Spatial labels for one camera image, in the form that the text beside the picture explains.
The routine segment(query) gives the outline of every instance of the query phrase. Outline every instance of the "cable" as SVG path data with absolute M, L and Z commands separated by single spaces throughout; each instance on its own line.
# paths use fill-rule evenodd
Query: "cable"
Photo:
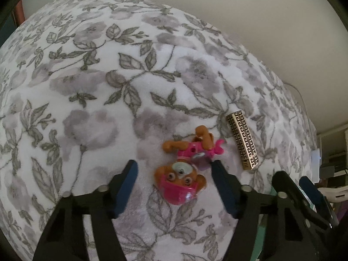
M 301 92 L 297 89 L 296 86 L 292 85 L 291 83 L 288 83 L 288 82 L 285 82 L 285 81 L 283 81 L 283 83 L 284 83 L 285 85 L 291 86 L 291 87 L 292 87 L 293 89 L 295 89 L 295 90 L 298 92 L 298 94 L 300 95 L 300 98 L 301 98 L 301 100 L 302 100 L 303 107 L 304 107 L 304 110 L 305 110 L 305 113 L 306 113 L 306 117 L 307 117 L 307 122 L 308 122 L 308 128 L 309 128 L 309 131 L 310 131 L 310 135 L 311 135 L 311 137 L 312 137 L 312 142 L 313 142 L 313 144 L 314 144 L 314 136 L 313 136 L 312 129 L 310 128 L 310 122 L 309 122 L 309 117 L 308 117 L 308 113 L 307 113 L 307 108 L 306 108 L 306 104 L 305 104 L 305 102 L 304 102 L 304 100 L 303 100 L 303 97 L 302 97 Z

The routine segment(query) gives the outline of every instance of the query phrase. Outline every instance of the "beige wall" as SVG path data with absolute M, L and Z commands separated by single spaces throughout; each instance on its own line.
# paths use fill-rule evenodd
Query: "beige wall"
M 28 17 L 52 0 L 23 0 Z M 326 0 L 153 0 L 242 43 L 297 86 L 318 132 L 348 121 L 348 32 Z

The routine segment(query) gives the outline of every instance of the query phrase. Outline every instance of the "toy dog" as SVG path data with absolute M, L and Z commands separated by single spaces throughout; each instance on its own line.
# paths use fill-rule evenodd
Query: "toy dog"
M 222 154 L 220 146 L 224 140 L 216 141 L 204 125 L 196 128 L 193 142 L 166 141 L 162 148 L 165 152 L 178 150 L 177 161 L 172 165 L 157 168 L 154 177 L 163 198 L 173 205 L 181 205 L 192 200 L 205 189 L 206 179 L 197 174 L 199 170 L 210 167 L 215 154 Z

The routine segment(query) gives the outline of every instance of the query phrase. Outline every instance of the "silver screw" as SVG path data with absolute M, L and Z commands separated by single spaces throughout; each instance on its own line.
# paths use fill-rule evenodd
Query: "silver screw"
M 305 219 L 304 222 L 306 223 L 306 226 L 307 226 L 308 228 L 310 228 L 310 222 L 309 222 L 309 220 L 308 220 L 308 219 Z
M 287 198 L 288 195 L 287 195 L 285 192 L 280 191 L 280 192 L 278 192 L 278 196 L 279 196 L 280 198 L 285 199 L 285 198 Z
M 241 186 L 241 190 L 244 192 L 251 192 L 253 188 L 247 184 L 244 184 L 243 186 Z
M 70 191 L 64 191 L 63 194 L 62 194 L 62 196 L 65 197 L 65 198 L 69 197 L 70 195 L 71 195 Z
M 109 190 L 109 186 L 107 184 L 103 184 L 102 186 L 98 187 L 99 192 L 106 192 Z

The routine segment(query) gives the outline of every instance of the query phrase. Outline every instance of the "greek key pattern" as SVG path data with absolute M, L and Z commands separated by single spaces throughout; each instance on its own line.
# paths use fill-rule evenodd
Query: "greek key pattern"
M 253 139 L 241 110 L 226 116 L 226 120 L 232 129 L 244 169 L 252 169 L 259 163 Z

